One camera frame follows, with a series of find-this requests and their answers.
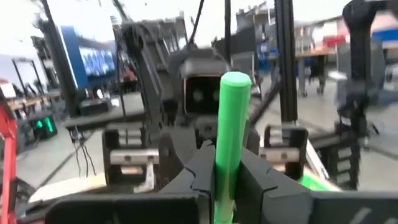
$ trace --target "computer screen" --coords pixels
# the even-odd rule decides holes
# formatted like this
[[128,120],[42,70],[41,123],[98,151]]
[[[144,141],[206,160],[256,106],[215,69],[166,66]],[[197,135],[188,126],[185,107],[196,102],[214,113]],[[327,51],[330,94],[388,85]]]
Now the computer screen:
[[116,43],[110,15],[92,2],[48,0],[77,89],[116,76]]

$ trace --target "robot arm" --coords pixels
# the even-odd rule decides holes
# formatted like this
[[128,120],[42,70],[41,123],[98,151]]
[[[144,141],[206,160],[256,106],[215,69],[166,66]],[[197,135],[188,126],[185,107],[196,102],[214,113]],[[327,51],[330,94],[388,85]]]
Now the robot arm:
[[346,102],[338,112],[350,118],[358,138],[368,134],[365,111],[373,90],[377,88],[371,76],[371,25],[377,11],[386,9],[387,0],[352,0],[343,9],[351,39],[351,73],[347,74]]

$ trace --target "green cylinder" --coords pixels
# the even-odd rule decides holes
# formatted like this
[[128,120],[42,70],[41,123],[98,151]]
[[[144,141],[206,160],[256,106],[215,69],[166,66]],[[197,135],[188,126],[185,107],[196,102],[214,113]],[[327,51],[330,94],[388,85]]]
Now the green cylinder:
[[214,223],[232,223],[234,193],[248,118],[251,80],[241,72],[221,78],[216,146]]

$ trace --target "red frame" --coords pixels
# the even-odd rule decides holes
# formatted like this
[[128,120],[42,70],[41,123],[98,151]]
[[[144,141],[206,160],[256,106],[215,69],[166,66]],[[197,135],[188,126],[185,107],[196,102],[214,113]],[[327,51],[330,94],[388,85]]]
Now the red frame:
[[15,187],[16,179],[16,133],[17,125],[9,110],[7,102],[0,105],[0,134],[4,138],[4,171],[2,178],[2,215],[1,224],[15,224],[15,198],[11,195],[11,187]]

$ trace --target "green light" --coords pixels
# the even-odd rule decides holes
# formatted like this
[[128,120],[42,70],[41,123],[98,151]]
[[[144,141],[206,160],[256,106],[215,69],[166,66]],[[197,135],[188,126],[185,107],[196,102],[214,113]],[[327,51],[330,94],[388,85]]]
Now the green light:
[[44,118],[44,123],[48,127],[50,132],[54,131],[54,129],[52,128],[52,123],[50,121],[50,118]]
[[36,122],[36,128],[43,128],[43,123],[42,123],[42,121],[37,121],[37,122]]

